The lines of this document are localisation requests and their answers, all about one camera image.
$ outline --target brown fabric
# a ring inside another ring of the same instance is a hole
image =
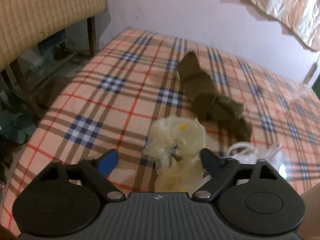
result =
[[[106,8],[106,0],[0,0],[0,72],[26,49]]]
[[[238,141],[250,142],[252,127],[241,117],[239,104],[215,90],[211,76],[202,71],[194,52],[177,65],[183,89],[191,99],[191,109],[200,120],[210,119],[233,133]]]

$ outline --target wall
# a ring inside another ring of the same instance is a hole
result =
[[[124,28],[138,27],[214,46],[295,81],[304,79],[319,54],[245,0],[108,0],[96,25],[100,48]],[[69,42],[87,46],[85,28],[83,22],[68,28]]]

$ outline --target mattress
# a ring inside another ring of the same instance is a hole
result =
[[[170,115],[195,117],[176,70],[188,51],[219,93],[244,104],[258,149],[281,142],[287,180],[299,194],[320,182],[319,100],[311,88],[204,44],[128,29],[90,60],[40,122],[8,186],[1,224],[19,234],[13,202],[52,160],[73,164],[115,148],[119,164],[108,179],[126,195],[152,192],[154,162],[142,154],[150,125]],[[236,142],[215,123],[202,124],[215,154]]]

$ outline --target yellow spot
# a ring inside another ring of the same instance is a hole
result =
[[[183,124],[181,124],[180,126],[179,126],[179,131],[183,131],[183,130],[185,130],[186,128],[187,128],[187,123],[183,123]]]

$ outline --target plaid bedsheet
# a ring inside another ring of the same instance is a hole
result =
[[[252,143],[275,140],[290,157],[288,180],[298,192],[320,182],[319,100],[311,88],[214,48],[140,29],[125,30],[95,56],[61,93],[27,145],[10,182],[1,224],[19,233],[12,204],[52,160],[77,163],[110,148],[119,165],[109,180],[127,195],[153,191],[153,162],[142,154],[150,124],[161,117],[193,118],[176,65],[193,50],[217,90],[244,103]],[[206,146],[222,155],[235,139],[204,122]]]

